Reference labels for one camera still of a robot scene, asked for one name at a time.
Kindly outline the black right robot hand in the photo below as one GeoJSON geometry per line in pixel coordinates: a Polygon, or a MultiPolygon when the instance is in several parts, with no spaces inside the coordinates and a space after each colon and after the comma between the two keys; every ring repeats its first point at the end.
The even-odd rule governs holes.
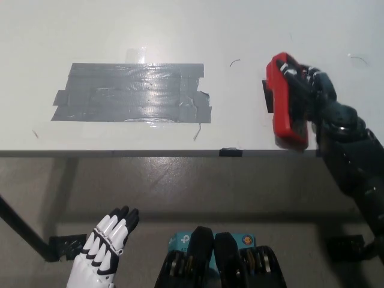
{"type": "Polygon", "coordinates": [[[308,124],[315,127],[317,148],[327,154],[378,157],[383,145],[352,106],[339,102],[329,76],[293,58],[269,63],[266,87],[273,100],[273,132],[284,148],[308,146],[308,124]]]}

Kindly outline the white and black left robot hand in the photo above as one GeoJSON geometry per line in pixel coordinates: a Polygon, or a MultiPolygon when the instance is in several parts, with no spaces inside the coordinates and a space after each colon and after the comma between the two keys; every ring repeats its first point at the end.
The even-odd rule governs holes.
{"type": "Polygon", "coordinates": [[[115,208],[93,228],[75,257],[67,287],[115,287],[114,278],[127,239],[139,223],[139,210],[115,208]]]}

